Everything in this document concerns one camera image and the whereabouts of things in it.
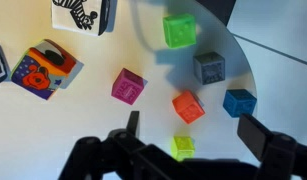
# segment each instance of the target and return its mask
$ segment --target gray cube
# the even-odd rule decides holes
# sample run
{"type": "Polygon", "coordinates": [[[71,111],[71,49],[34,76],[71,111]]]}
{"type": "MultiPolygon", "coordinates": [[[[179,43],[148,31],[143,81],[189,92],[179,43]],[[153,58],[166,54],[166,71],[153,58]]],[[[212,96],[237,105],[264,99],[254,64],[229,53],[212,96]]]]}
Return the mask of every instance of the gray cube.
{"type": "Polygon", "coordinates": [[[225,59],[216,52],[194,56],[194,75],[203,85],[225,80],[225,59]]]}

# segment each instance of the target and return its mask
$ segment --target green cube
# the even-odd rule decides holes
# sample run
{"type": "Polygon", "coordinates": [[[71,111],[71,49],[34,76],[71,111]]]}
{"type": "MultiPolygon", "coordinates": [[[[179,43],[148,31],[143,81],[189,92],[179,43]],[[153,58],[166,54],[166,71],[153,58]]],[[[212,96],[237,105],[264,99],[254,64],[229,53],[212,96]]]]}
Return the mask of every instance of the green cube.
{"type": "Polygon", "coordinates": [[[190,137],[173,137],[171,154],[177,161],[193,158],[195,148],[190,137]]]}
{"type": "Polygon", "coordinates": [[[181,14],[163,18],[166,44],[170,48],[179,48],[196,43],[195,18],[190,14],[181,14]]]}

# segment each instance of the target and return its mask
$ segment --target white table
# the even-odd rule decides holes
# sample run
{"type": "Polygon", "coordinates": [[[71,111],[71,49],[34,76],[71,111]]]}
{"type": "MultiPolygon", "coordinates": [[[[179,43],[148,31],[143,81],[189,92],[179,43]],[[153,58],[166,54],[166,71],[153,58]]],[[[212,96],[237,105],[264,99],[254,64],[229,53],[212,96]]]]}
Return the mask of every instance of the white table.
{"type": "Polygon", "coordinates": [[[77,139],[125,127],[131,110],[140,110],[140,139],[170,152],[174,135],[195,140],[196,157],[249,156],[236,135],[238,119],[222,108],[228,88],[245,88],[256,96],[247,59],[224,25],[193,0],[121,0],[114,30],[100,37],[52,29],[51,1],[0,1],[0,44],[13,68],[24,51],[51,39],[84,67],[70,86],[49,101],[11,82],[0,84],[0,179],[56,179],[77,139]],[[162,18],[191,13],[197,44],[170,50],[162,18]],[[193,75],[192,56],[216,51],[226,59],[226,81],[202,86],[193,75]],[[111,97],[112,84],[125,67],[148,84],[133,106],[111,97]],[[186,125],[172,99],[192,90],[206,115],[186,125]]]}

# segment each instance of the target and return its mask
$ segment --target zebra picture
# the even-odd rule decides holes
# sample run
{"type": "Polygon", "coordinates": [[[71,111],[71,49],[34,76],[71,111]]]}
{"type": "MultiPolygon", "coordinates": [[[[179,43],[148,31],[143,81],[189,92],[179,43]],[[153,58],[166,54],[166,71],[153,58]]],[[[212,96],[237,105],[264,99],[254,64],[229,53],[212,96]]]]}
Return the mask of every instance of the zebra picture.
{"type": "Polygon", "coordinates": [[[97,18],[97,12],[92,11],[86,15],[83,8],[83,2],[87,0],[52,0],[53,4],[63,8],[71,9],[70,13],[76,26],[80,29],[92,29],[94,19],[97,18]]]}

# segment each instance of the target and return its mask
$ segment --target pink cube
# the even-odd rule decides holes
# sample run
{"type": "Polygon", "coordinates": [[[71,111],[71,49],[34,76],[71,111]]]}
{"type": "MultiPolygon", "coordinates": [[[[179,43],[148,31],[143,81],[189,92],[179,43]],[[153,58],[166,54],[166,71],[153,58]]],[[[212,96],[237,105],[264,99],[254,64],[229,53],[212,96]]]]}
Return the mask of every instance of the pink cube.
{"type": "Polygon", "coordinates": [[[132,105],[144,89],[145,80],[123,68],[113,84],[112,96],[132,105]]]}

